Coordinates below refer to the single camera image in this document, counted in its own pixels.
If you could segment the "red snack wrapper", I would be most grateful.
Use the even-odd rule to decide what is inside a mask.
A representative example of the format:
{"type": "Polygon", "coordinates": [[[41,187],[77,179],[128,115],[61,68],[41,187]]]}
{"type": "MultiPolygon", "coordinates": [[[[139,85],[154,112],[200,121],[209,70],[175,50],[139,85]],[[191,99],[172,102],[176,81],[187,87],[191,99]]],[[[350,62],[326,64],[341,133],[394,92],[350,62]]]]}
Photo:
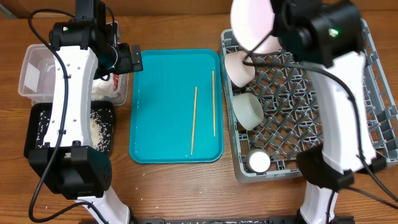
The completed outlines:
{"type": "Polygon", "coordinates": [[[114,91],[117,91],[119,88],[119,75],[113,74],[113,82],[114,82],[114,91]]]}

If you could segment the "white napkin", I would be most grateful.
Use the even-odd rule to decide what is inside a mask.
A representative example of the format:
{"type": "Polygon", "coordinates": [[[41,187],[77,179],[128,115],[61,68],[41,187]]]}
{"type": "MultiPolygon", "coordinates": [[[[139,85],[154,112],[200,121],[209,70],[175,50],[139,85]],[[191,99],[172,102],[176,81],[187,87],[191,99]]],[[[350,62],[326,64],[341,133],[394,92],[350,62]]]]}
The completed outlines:
{"type": "Polygon", "coordinates": [[[108,81],[102,79],[96,79],[93,81],[92,86],[92,101],[99,101],[105,99],[105,97],[113,97],[114,95],[114,81],[110,78],[108,81]]]}

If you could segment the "wooden chopstick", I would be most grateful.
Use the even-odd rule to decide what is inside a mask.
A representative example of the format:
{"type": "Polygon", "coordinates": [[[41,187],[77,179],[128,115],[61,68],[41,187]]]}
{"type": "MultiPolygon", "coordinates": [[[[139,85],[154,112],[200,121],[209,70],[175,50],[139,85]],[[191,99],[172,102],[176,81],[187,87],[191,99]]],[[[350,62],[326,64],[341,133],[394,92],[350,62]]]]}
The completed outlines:
{"type": "Polygon", "coordinates": [[[213,113],[213,136],[216,136],[215,119],[215,71],[212,71],[212,113],[213,113]]]}
{"type": "Polygon", "coordinates": [[[192,120],[192,140],[191,140],[191,151],[190,155],[193,155],[194,149],[194,142],[195,142],[195,123],[196,123],[196,112],[197,112],[197,93],[198,87],[195,87],[195,95],[194,95],[194,102],[193,102],[193,120],[192,120]]]}

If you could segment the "white bowl with rice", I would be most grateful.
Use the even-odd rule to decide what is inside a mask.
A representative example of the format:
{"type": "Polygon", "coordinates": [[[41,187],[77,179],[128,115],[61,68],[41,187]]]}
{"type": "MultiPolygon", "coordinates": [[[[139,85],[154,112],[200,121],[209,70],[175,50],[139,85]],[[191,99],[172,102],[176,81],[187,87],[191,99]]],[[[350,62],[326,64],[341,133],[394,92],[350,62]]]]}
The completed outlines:
{"type": "Polygon", "coordinates": [[[224,59],[226,72],[230,80],[240,88],[247,85],[255,76],[255,68],[243,64],[243,59],[246,55],[244,51],[237,51],[227,54],[224,59]]]}

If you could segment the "large white plate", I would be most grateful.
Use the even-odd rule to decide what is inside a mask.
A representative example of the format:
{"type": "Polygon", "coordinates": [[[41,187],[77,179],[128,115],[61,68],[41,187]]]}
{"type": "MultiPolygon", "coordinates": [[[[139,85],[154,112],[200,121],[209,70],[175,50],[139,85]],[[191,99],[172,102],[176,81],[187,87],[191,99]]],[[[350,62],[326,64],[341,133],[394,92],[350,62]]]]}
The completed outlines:
{"type": "Polygon", "coordinates": [[[230,12],[233,34],[246,52],[252,50],[273,28],[270,0],[233,0],[230,12]]]}

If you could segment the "pale green shallow bowl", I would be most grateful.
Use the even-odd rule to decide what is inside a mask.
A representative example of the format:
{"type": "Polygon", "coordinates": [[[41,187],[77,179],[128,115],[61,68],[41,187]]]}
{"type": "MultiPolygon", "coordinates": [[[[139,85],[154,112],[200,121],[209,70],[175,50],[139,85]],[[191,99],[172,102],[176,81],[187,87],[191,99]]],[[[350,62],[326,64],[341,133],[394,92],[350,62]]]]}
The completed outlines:
{"type": "Polygon", "coordinates": [[[248,131],[261,124],[264,119],[262,106],[252,93],[233,96],[232,106],[236,119],[248,131]]]}

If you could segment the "small white cup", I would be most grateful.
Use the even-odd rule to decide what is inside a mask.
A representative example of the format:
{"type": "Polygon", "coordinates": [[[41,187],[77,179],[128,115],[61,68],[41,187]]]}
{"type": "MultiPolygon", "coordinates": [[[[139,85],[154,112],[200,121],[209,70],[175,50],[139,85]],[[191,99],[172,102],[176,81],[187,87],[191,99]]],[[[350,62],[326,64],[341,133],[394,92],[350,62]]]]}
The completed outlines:
{"type": "Polygon", "coordinates": [[[255,173],[263,173],[270,168],[271,159],[264,150],[254,149],[246,156],[246,166],[255,173]]]}

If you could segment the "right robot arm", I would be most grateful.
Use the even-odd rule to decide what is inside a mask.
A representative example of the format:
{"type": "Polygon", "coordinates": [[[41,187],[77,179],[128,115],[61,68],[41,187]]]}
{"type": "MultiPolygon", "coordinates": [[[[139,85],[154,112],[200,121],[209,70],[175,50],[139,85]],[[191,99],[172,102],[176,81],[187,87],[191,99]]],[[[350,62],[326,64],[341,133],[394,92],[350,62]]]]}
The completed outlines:
{"type": "Polygon", "coordinates": [[[386,167],[368,133],[363,76],[366,57],[359,9],[350,1],[272,1],[273,35],[305,70],[315,90],[323,143],[297,156],[307,184],[297,218],[303,223],[337,223],[338,193],[354,174],[374,176],[386,167]]]}

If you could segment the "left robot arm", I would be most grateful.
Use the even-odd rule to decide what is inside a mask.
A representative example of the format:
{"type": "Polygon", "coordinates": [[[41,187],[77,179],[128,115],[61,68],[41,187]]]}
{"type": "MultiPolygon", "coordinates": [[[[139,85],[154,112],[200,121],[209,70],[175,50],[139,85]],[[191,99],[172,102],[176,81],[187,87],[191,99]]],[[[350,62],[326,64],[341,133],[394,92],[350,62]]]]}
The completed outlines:
{"type": "Polygon", "coordinates": [[[43,44],[55,57],[55,89],[41,148],[29,151],[39,186],[85,207],[100,223],[135,223],[132,210],[111,186],[110,158],[93,147],[90,130],[93,81],[143,69],[141,50],[118,42],[102,1],[77,1],[66,22],[56,23],[43,44]]]}

